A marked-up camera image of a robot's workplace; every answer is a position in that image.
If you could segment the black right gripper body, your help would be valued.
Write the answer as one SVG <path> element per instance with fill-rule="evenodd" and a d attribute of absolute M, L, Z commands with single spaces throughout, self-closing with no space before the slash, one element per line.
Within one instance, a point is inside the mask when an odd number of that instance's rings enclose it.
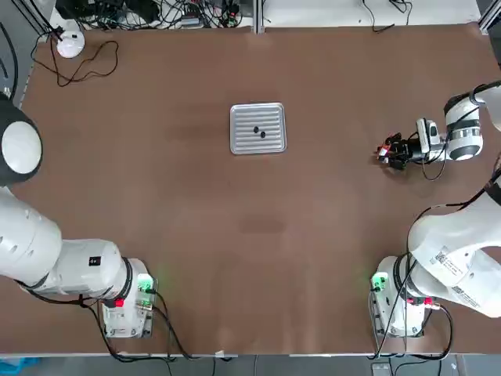
<path fill-rule="evenodd" d="M 419 139 L 404 140 L 404 157 L 403 161 L 408 163 L 424 163 L 427 161 L 427 153 L 422 151 L 421 142 Z"/>

